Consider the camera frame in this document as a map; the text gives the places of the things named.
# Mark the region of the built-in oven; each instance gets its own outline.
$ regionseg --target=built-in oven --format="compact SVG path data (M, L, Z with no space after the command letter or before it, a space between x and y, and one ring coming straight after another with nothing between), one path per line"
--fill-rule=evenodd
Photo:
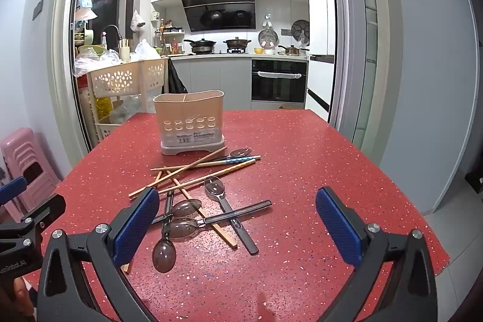
M307 62L252 60L252 102L303 104L306 86Z

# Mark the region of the floor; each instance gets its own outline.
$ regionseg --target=floor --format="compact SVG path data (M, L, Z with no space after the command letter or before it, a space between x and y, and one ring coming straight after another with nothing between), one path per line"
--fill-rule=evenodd
M425 216L450 256L436 277L439 322L451 318L483 268L482 197L458 173L438 210Z

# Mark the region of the gas burner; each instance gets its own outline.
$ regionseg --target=gas burner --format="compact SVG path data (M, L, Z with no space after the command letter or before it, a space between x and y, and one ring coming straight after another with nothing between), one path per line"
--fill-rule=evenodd
M245 54L246 53L246 47L228 47L226 50L228 54Z

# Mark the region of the speckled tabletop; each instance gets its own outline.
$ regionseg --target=speckled tabletop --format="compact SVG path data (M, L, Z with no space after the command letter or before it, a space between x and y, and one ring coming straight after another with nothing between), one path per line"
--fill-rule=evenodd
M260 252L251 256L240 242L232 250L213 230L205 230L176 242L177 263L170 273L161 274L151 261L160 231L151 229L128 277L160 321L316 320L352 271L315 211L315 192L324 185L331 186L365 222L401 234L421 229L436 273L448 262L426 221L398 187L311 111L227 111L223 133L227 151L251 147L253 154L262 155L256 164L222 178L234 209L272 200L271 209L243 222ZM67 210L49 228L43 246L55 228L75 234L110 222L129 204L129 192L154 180L156 173L150 168L187 164L204 155L167 157L159 145L154 115L137 114L115 130L57 187ZM186 171L180 181L210 172L208 168ZM202 186L188 191L203 201L210 214L220 213L218 203L207 198ZM175 202L181 199L182 194L177 194ZM163 196L160 209L164 209ZM236 238L230 226L225 230ZM389 269L390 264L385 264L359 318L373 310ZM115 317L93 269L86 270L101 308ZM35 283L38 273L30 279Z

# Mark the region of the wooden chopstick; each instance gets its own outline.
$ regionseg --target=wooden chopstick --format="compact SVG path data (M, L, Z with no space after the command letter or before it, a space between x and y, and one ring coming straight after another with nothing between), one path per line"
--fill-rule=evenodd
M251 159L255 160L261 160L262 156L251 156ZM194 167L191 167L190 169L195 169L195 168L204 168L204 167L214 167L217 165L225 165L227 161L230 160L238 160L238 158L232 158L232 159L227 159L227 160L221 160L221 161L210 161L209 163L200 163L196 164ZM183 168L184 165L175 165L173 167L166 167L166 168L151 168L150 171L174 171L176 169Z
M170 175L166 175L166 176L162 177L161 179L155 180L153 183L148 184L147 186L141 187L139 190L136 190L136 191L132 192L131 194L129 194L129 198L136 197L146 187L154 187L154 186L157 186L158 184L164 182L165 180L168 180L171 177L176 176L176 175L180 174L181 172L186 171L187 169L190 169L190 168L194 167L196 164L202 163L203 161L209 159L210 157L213 157L213 156L217 155L219 152L224 151L225 149L226 149L226 146L218 149L217 151L214 151L213 153L210 153L210 154L206 155L205 157L201 157L199 160L194 161L191 164L185 165L184 167L179 168L178 170L176 170L174 172L171 172Z
M205 179L211 177L211 176L221 176L221 175L225 175L227 173L230 173L230 172L233 172L233 171L236 171L238 169L241 169L243 167L246 167L248 165L251 165L251 164L254 164L256 162L255 159L252 159L250 161L245 161L244 163L240 163L240 164L237 164L237 165L234 165L234 166L231 166L231 167L228 167L228 168L225 168L225 169L222 169L221 171L218 171L218 172L214 172L212 174L209 174L209 175L205 175L205 176L202 176L202 177L199 177L198 179L194 179L194 180L190 180L188 182L185 182L185 183L182 183L180 185L177 185L177 186L173 186L173 187L170 187L168 189L165 189L165 190L161 190L161 191L158 191L158 194L163 194L163 193L167 193L168 191L172 191L172 190L178 190L182 187L187 187L187 186L191 186L193 184L197 184L197 183L201 183L202 181L204 181Z
M156 176L156 180L159 180L159 178L163 175L163 171L159 171L158 172L158 176ZM125 265L122 265L121 266L121 270L124 272L124 274L129 274L131 272L131 262L125 264Z
M176 179L175 177L172 177L171 180L175 182L177 186L181 185L178 179ZM193 197L190 196L190 194L188 193L188 191L186 191L184 187L181 187L180 191L184 194L186 199L193 199ZM205 212L203 208L199 208L198 213L202 217L208 217L208 214ZM234 240L230 235L228 235L222 227L220 227L218 224L212 224L212 227L223 238L223 240L228 243L228 245L231 248L236 249L238 247L238 243L236 242L236 240Z

